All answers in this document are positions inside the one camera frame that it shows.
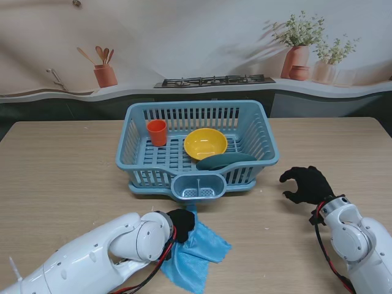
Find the plastic cup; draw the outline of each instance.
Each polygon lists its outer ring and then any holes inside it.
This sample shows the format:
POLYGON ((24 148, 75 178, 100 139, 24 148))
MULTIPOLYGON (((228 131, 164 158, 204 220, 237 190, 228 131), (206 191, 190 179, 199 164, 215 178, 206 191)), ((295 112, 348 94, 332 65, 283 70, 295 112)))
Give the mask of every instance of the plastic cup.
POLYGON ((151 143, 155 147, 166 145, 167 142, 167 126, 166 122, 155 119, 147 124, 147 130, 151 138, 151 143))

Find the table surface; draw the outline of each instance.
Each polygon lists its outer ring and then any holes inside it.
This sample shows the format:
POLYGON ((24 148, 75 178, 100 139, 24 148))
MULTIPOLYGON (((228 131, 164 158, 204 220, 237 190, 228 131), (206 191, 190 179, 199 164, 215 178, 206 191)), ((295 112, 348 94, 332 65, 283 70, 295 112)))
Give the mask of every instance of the table surface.
MULTIPOLYGON (((211 264, 206 293, 343 294, 323 258, 311 205, 282 196, 295 190, 279 176, 293 166, 315 165, 335 194, 346 194, 361 213, 392 232, 392 139, 371 118, 271 119, 279 163, 257 177, 248 193, 198 206, 199 218, 232 244, 211 264)), ((132 195, 115 165, 122 121, 19 122, 0 142, 0 289, 15 282, 57 248, 122 214, 178 205, 167 197, 132 195)), ((344 264, 330 246, 337 267, 344 264)), ((152 265, 126 285, 144 279, 152 265)), ((187 293, 159 273, 140 293, 187 293)))

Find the utensil holder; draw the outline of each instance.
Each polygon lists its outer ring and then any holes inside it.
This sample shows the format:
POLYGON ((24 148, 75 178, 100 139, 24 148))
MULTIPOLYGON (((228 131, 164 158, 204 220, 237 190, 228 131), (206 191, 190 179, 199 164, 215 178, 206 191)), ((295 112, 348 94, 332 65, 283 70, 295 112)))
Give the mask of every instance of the utensil holder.
POLYGON ((179 175, 171 182, 174 199, 186 203, 215 200, 225 194, 226 187, 225 178, 214 173, 179 175))
POLYGON ((109 64, 102 64, 95 66, 95 68, 94 73, 100 88, 106 88, 118 84, 115 71, 109 64))

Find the black glove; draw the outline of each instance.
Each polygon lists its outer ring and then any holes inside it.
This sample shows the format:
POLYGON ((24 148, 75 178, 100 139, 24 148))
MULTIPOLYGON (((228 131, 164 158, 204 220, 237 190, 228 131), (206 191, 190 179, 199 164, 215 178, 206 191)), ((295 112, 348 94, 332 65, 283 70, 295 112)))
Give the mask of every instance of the black glove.
POLYGON ((195 227, 195 215, 185 209, 172 210, 167 215, 177 229, 177 242, 186 242, 188 240, 188 233, 195 227))
POLYGON ((322 201, 336 198, 326 178, 315 167, 293 167, 281 175, 279 181, 284 183, 288 179, 296 181, 298 190, 295 193, 285 191, 283 194, 296 204, 306 202, 318 205, 322 201))

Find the stove burner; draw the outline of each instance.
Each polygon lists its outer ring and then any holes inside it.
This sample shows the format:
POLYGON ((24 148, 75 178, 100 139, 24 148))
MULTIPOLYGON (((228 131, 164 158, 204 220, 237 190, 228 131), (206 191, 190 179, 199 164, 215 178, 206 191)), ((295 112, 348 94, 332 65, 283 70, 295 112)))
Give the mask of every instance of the stove burner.
POLYGON ((246 85, 246 84, 261 84, 261 83, 275 83, 272 78, 265 78, 264 75, 226 75, 224 77, 206 77, 206 78, 181 78, 164 80, 163 83, 158 83, 154 88, 195 88, 205 86, 219 86, 219 85, 246 85))

